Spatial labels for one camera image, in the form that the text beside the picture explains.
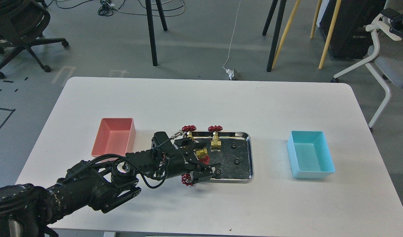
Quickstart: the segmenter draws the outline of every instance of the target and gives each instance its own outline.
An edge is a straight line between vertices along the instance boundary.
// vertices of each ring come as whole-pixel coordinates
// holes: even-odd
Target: black floor marking
[[[10,118],[10,116],[16,111],[16,109],[4,109],[4,108],[0,108],[0,110],[3,111],[11,111],[11,113],[7,116],[6,120],[4,120],[4,122],[1,124],[0,129],[4,126],[4,124],[7,122],[7,120]]]

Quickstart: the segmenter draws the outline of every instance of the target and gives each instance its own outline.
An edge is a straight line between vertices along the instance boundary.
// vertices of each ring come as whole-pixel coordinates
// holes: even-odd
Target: pink bin
[[[136,128],[132,118],[103,118],[93,145],[92,156],[98,157],[108,153],[124,156],[125,153],[133,151],[135,137]]]

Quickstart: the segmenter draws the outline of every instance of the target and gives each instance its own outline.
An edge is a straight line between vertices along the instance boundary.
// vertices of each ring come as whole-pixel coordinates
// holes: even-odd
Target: black cable
[[[108,4],[104,3],[104,4],[102,4],[102,6],[97,11],[97,14],[98,15],[103,15],[103,16],[111,16],[111,15],[108,15],[109,12],[111,12],[111,15],[114,15],[114,12],[112,11],[112,9],[109,8]]]
[[[182,8],[183,8],[181,13],[176,14],[176,15],[166,15],[165,17],[173,17],[173,16],[182,15],[182,14],[185,12],[185,3],[184,3],[184,0],[181,0],[181,2],[182,2]],[[123,12],[123,11],[121,11],[121,10],[119,10],[119,9],[116,9],[116,8],[114,8],[114,10],[118,10],[118,11],[121,12],[121,13],[129,14],[129,15],[146,15],[146,14],[142,14],[142,13]]]
[[[153,177],[153,176],[149,176],[148,174],[142,172],[142,171],[137,167],[137,165],[135,165],[129,158],[127,158],[127,157],[122,157],[122,159],[123,159],[125,162],[127,162],[129,165],[131,165],[139,174],[142,174],[142,175],[144,175],[144,176],[146,176],[146,177],[148,177],[148,178],[150,178],[150,179],[157,180],[157,181],[161,181],[162,179],[165,179],[165,178],[166,178],[166,175],[164,175],[163,177]]]
[[[80,173],[82,173],[83,171],[85,171],[86,169],[90,168],[90,166],[92,166],[92,165],[94,165],[94,164],[96,164],[96,163],[98,163],[98,162],[100,162],[100,161],[103,161],[103,160],[105,160],[105,159],[108,159],[108,158],[124,158],[124,156],[120,156],[120,155],[117,155],[117,154],[105,154],[105,155],[102,155],[102,156],[98,156],[98,157],[96,157],[95,159],[91,160],[91,161],[90,161],[89,163],[87,163],[86,165],[84,165],[83,167],[79,168],[79,169],[78,169],[76,172],[74,172],[71,176],[69,176],[69,177],[63,179],[63,181],[61,181],[61,183],[66,183],[66,182],[72,180],[72,179],[73,179],[74,177],[76,177],[78,174],[80,174]]]
[[[149,187],[149,188],[151,188],[151,189],[157,189],[157,188],[159,188],[159,187],[165,182],[165,179],[167,179],[167,178],[166,178],[167,175],[165,174],[164,176],[165,176],[165,178],[163,178],[162,181],[161,181],[158,185],[155,185],[155,186],[150,185],[150,184],[147,182],[147,180],[146,180],[146,178],[144,177],[144,175],[142,175],[142,179],[143,179],[143,181],[145,182],[145,184],[146,184],[147,187]]]
[[[121,7],[124,5],[124,3],[125,3],[125,0],[123,1],[123,4],[121,4],[121,6],[118,9],[121,9]]]
[[[77,4],[76,6],[80,6],[81,4],[87,3],[87,2],[90,2],[90,1],[93,1],[93,0],[84,1],[84,2],[82,2],[82,3]],[[62,8],[62,7],[60,7],[60,6],[58,6],[58,7],[61,8],[61,9],[72,9],[72,8],[75,8],[76,6],[72,6],[72,7],[69,7],[69,8]]]
[[[166,140],[166,141],[164,141],[164,142],[162,142],[161,144],[159,144],[158,146],[156,146],[155,148],[158,148],[158,147],[160,147],[161,145],[164,145],[164,144],[166,144],[168,141],[171,141],[173,138],[168,138],[168,140]]]
[[[165,179],[167,179],[168,177],[168,169],[165,169],[165,174],[162,177],[153,177],[153,176],[149,176],[148,174],[142,172],[136,165],[134,165],[133,162],[130,161],[130,159],[128,159],[127,157],[124,157],[123,160],[125,162],[127,162],[129,165],[131,165],[132,167],[135,168],[135,170],[141,175],[143,181],[145,182],[146,186],[149,187],[150,189],[157,189],[159,188],[164,182]],[[161,181],[159,184],[152,186],[149,184],[149,182],[147,182],[146,177],[152,179],[152,180],[157,180],[157,181]]]
[[[144,9],[146,9],[146,7],[143,6],[142,2],[140,2],[140,0],[138,0],[138,1],[139,1],[140,5],[141,5]],[[180,7],[177,7],[177,8],[175,8],[175,9],[168,9],[168,10],[163,10],[163,11],[164,11],[164,12],[173,11],[173,10],[176,10],[176,9],[180,9],[180,8],[182,8],[182,7],[184,7],[184,5],[181,5]]]

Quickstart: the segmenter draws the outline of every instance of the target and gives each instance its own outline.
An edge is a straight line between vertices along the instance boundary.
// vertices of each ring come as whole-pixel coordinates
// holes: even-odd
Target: white table
[[[132,117],[134,151],[156,131],[221,125],[251,136],[248,183],[181,184],[180,177],[107,214],[84,207],[52,228],[233,236],[403,236],[403,208],[346,84],[71,78],[17,183],[49,187],[90,152],[101,118]],[[326,135],[336,172],[292,177],[291,130]]]

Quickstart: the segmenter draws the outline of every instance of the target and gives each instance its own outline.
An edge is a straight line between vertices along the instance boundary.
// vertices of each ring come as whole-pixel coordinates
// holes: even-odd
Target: plastic bin
[[[292,131],[287,146],[295,178],[319,179],[335,172],[323,132]]]
[[[108,153],[124,156],[125,153],[133,151],[135,137],[136,129],[132,118],[103,118],[93,145],[92,156],[98,157]]]

